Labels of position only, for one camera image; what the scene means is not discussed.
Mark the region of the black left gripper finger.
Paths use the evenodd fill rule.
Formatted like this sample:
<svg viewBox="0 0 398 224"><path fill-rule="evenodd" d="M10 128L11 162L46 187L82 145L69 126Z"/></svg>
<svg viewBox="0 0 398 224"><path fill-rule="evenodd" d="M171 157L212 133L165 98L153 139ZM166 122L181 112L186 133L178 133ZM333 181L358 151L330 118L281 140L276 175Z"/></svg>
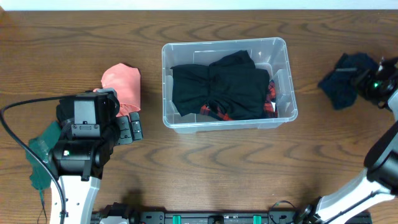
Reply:
<svg viewBox="0 0 398 224"><path fill-rule="evenodd" d="M131 120L131 132L132 139L134 141L143 140L142 126L138 112L132 112L129 114Z"/></svg>
<svg viewBox="0 0 398 224"><path fill-rule="evenodd" d="M131 144L133 142L131 123L128 116L120 116L116 118L116 122L120 129L120 138L117 145Z"/></svg>

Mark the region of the dark navy garment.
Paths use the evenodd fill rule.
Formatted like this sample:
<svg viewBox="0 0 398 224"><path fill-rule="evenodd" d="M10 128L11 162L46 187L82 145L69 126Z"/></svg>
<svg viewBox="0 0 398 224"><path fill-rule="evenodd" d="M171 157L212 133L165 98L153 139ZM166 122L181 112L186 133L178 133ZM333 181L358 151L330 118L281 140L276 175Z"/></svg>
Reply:
<svg viewBox="0 0 398 224"><path fill-rule="evenodd" d="M364 72L375 72L377 63L366 53L344 53L330 71L318 83L318 87L331 101L334 110L343 110L354 104L358 91L354 80Z"/></svg>

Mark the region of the black garment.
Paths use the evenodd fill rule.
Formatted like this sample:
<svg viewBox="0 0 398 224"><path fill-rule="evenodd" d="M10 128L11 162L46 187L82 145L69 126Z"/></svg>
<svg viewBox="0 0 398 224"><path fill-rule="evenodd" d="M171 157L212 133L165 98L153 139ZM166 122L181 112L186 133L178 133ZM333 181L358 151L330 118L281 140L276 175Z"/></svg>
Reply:
<svg viewBox="0 0 398 224"><path fill-rule="evenodd" d="M271 117L269 72L257 68L246 50L209 65L176 65L171 70L172 102L181 116L202 114L220 121Z"/></svg>

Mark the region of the red black plaid shirt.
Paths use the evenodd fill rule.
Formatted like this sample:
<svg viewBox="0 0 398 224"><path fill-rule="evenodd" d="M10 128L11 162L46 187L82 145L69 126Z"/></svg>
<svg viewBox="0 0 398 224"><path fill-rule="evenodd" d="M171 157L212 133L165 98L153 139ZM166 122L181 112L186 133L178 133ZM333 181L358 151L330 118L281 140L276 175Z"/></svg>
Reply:
<svg viewBox="0 0 398 224"><path fill-rule="evenodd" d="M278 109L276 106L276 90L275 82L271 80L268 85L268 93L263 106L264 119L278 118ZM222 113L220 108L217 108L217 112L210 110L208 105L203 105L200 110L201 115L210 116L220 121L233 121L227 113Z"/></svg>

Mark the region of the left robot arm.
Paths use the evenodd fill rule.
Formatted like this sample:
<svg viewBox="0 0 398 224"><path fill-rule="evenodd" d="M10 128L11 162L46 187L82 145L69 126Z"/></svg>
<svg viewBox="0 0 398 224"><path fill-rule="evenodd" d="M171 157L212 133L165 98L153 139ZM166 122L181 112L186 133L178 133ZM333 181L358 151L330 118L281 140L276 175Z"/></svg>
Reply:
<svg viewBox="0 0 398 224"><path fill-rule="evenodd" d="M92 212L105 164L116 146L143 138L137 112L118 116L114 89L88 91L60 100L61 134L49 152L51 223L92 223Z"/></svg>

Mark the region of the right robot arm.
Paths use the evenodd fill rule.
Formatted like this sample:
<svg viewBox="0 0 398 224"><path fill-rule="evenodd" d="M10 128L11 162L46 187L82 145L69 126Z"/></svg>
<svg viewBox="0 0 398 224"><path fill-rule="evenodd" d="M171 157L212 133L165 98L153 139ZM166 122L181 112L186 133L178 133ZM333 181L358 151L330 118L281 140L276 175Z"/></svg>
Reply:
<svg viewBox="0 0 398 224"><path fill-rule="evenodd" d="M351 106L357 96L397 114L397 58L376 63L367 54L343 54L318 86L334 108ZM299 223L346 223L381 202L397 197L397 125L373 145L364 169L338 191L320 197L297 216Z"/></svg>

